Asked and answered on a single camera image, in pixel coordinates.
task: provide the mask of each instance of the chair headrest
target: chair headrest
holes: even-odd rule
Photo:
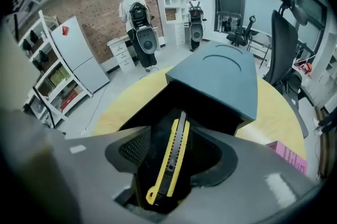
[[[293,13],[293,16],[295,19],[303,26],[305,26],[308,23],[308,16],[306,15],[305,11],[299,7],[298,5],[295,5],[294,0],[281,0],[282,2],[282,8],[287,9],[289,8],[290,11]]]

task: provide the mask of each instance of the pink object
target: pink object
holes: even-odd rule
[[[298,171],[303,174],[306,174],[308,169],[308,165],[304,159],[302,159],[295,152],[291,151],[288,147],[282,144],[280,141],[271,142],[266,144],[266,146],[270,147],[274,150],[278,155],[284,158],[287,162],[289,162],[292,166],[294,166]]]

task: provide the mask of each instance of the window frame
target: window frame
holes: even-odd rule
[[[304,48],[304,50],[308,51],[310,53],[310,56],[313,56],[314,54],[316,54],[318,49],[321,46],[323,34],[324,34],[324,31],[325,31],[325,27],[326,27],[326,16],[327,16],[327,12],[328,12],[328,8],[324,4],[322,4],[320,1],[318,1],[318,0],[313,0],[313,1],[315,1],[317,4],[319,4],[322,7],[322,22],[319,22],[315,18],[313,18],[311,16],[308,16],[309,22],[312,23],[316,28],[318,28],[320,30],[320,35],[318,37],[317,44],[315,46],[315,49],[312,50],[306,44],[299,41],[299,45],[302,46]],[[302,0],[296,0],[297,5],[301,6],[302,5],[301,3],[302,3]],[[240,23],[240,27],[242,27],[242,23],[243,23],[244,6],[245,6],[245,0],[241,0],[241,14],[240,14],[241,23]],[[219,16],[222,16],[222,15],[237,16],[238,15],[238,14],[232,14],[232,13],[218,12],[217,11],[218,7],[219,7],[219,0],[215,0],[215,16],[214,16],[214,31],[215,32],[218,32],[217,23],[218,23],[218,20],[219,20]],[[298,31],[298,29],[299,29],[298,23],[296,24],[295,28]]]

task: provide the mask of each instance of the yellow table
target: yellow table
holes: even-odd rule
[[[162,69],[124,90],[100,116],[92,135],[118,131],[167,85],[165,74],[170,69]],[[261,78],[257,78],[257,92],[256,121],[239,129],[236,137],[260,144],[278,140],[305,159],[301,127],[286,100]]]

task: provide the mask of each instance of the refrigerator door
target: refrigerator door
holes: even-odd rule
[[[94,57],[74,70],[74,75],[90,93],[95,92],[110,81]]]
[[[52,36],[56,47],[72,71],[93,57],[75,16],[53,30]]]

